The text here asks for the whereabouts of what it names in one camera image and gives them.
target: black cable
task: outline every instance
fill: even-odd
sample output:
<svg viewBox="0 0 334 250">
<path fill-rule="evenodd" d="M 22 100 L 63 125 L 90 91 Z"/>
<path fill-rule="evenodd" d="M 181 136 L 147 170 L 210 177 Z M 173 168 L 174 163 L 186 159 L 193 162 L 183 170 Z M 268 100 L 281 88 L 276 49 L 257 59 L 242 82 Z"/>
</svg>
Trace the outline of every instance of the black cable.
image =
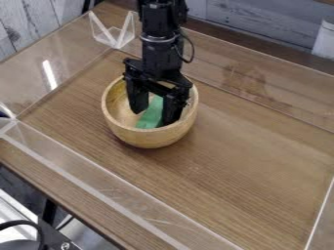
<svg viewBox="0 0 334 250">
<path fill-rule="evenodd" d="M 71 221 L 75 219 L 75 217 L 73 216 L 70 219 L 69 219 L 69 221 L 66 222 L 66 223 L 63 223 L 62 225 L 61 225 L 61 227 L 58 227 L 56 228 L 56 230 L 62 230 L 70 223 L 71 223 Z"/>
<path fill-rule="evenodd" d="M 195 44 L 194 44 L 194 41 L 191 40 L 191 38 L 183 33 L 183 31 L 181 32 L 181 35 L 183 36 L 183 38 L 185 38 L 185 39 L 190 42 L 190 44 L 193 45 L 193 56 L 191 56 L 191 58 L 187 60 L 187 59 L 183 57 L 183 55 L 182 55 L 182 53 L 181 53 L 179 48 L 178 48 L 177 45 L 174 46 L 174 48 L 175 48 L 175 50 L 177 50 L 178 56 L 179 56 L 179 58 L 182 59 L 182 61 L 183 61 L 185 63 L 191 63 L 191 62 L 194 61 L 194 59 L 195 59 Z"/>
<path fill-rule="evenodd" d="M 44 239 L 44 232 L 42 230 L 42 227 L 35 224 L 34 222 L 30 221 L 14 221 L 14 222 L 8 222 L 4 224 L 0 224 L 0 231 L 16 226 L 31 226 L 34 228 L 36 228 L 38 234 L 39 234 L 39 247 L 38 250 L 43 250 L 44 249 L 44 244 L 46 244 L 46 239 Z"/>
</svg>

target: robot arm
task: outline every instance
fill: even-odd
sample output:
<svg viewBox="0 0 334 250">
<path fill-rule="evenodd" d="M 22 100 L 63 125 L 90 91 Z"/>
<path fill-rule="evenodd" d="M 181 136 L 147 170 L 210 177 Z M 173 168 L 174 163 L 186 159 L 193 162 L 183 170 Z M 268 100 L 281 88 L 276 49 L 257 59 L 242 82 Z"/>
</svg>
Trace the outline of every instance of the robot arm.
<svg viewBox="0 0 334 250">
<path fill-rule="evenodd" d="M 127 91 L 134 113 L 149 107 L 149 93 L 163 97 L 163 126 L 181 119 L 193 82 L 183 76 L 185 39 L 181 25 L 187 21 L 186 0 L 139 0 L 142 60 L 126 59 Z M 175 87 L 167 88 L 165 81 Z"/>
</svg>

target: wooden table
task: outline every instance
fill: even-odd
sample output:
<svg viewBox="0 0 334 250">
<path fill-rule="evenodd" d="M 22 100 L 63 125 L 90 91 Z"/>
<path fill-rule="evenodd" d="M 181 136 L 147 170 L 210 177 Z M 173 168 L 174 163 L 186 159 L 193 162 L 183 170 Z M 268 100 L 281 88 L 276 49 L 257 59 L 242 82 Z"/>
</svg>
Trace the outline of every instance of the wooden table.
<svg viewBox="0 0 334 250">
<path fill-rule="evenodd" d="M 122 23 L 126 14 L 111 4 L 95 12 L 105 23 Z M 75 50 L 81 44 L 70 29 L 81 29 L 85 19 L 58 31 Z M 334 174 L 334 123 L 322 113 L 332 111 L 334 77 L 197 33 L 193 38 L 197 61 L 186 73 L 201 94 L 199 114 L 191 132 L 173 146 L 133 148 L 107 129 L 101 96 L 125 71 L 122 61 L 130 55 L 121 51 L 94 48 L 102 56 L 83 70 L 73 70 L 77 76 L 66 77 L 62 87 L 19 119 L 103 167 L 106 175 L 94 176 L 94 171 L 71 165 L 67 156 L 52 155 L 93 186 L 105 189 L 107 173 L 115 173 L 242 249 L 305 249 Z M 39 48 L 52 39 L 2 67 L 24 67 L 30 53 L 44 53 Z M 135 55 L 139 41 L 125 51 Z M 69 59 L 69 68 L 77 68 L 75 62 L 85 65 L 85 52 Z M 18 104 L 16 109 L 27 106 Z M 129 249 L 175 248 L 6 140 L 0 146 L 7 167 L 110 239 Z"/>
</svg>

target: green object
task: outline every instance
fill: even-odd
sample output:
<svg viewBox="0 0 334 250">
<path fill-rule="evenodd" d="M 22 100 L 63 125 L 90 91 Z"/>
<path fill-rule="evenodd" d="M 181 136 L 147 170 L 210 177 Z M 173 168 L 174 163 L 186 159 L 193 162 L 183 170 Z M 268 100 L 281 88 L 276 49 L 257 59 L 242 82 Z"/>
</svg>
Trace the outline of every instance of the green object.
<svg viewBox="0 0 334 250">
<path fill-rule="evenodd" d="M 162 123 L 163 98 L 155 96 L 150 103 L 149 109 L 143 113 L 137 124 L 138 129 L 155 129 Z"/>
</svg>

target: wooden bowl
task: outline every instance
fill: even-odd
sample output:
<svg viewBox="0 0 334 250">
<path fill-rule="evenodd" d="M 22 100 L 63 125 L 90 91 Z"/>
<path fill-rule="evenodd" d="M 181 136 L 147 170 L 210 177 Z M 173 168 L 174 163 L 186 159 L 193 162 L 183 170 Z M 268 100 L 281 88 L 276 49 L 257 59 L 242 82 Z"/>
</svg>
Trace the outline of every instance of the wooden bowl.
<svg viewBox="0 0 334 250">
<path fill-rule="evenodd" d="M 177 142 L 194 126 L 197 110 L 198 91 L 194 86 L 181 120 L 162 128 L 138 129 L 142 114 L 131 111 L 123 77 L 111 83 L 102 97 L 102 111 L 111 131 L 123 142 L 141 148 L 159 148 Z"/>
</svg>

